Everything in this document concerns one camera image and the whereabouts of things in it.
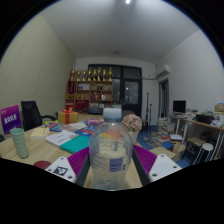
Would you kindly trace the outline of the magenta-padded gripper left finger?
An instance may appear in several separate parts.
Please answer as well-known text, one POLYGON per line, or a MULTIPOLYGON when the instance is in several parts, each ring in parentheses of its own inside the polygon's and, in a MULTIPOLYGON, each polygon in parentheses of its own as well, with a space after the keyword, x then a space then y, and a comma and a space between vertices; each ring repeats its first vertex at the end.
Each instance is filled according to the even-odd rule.
POLYGON ((68 158, 59 157, 46 168, 46 171, 79 186, 83 186, 89 167, 89 148, 86 147, 68 158))

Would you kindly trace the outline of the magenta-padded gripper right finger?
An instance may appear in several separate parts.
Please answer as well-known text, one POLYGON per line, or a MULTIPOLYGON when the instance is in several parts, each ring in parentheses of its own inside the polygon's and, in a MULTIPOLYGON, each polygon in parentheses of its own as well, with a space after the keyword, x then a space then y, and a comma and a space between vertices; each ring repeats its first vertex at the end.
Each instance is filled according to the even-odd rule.
POLYGON ((132 158, 143 186, 181 170, 167 155, 155 155, 137 145, 133 146, 132 158))

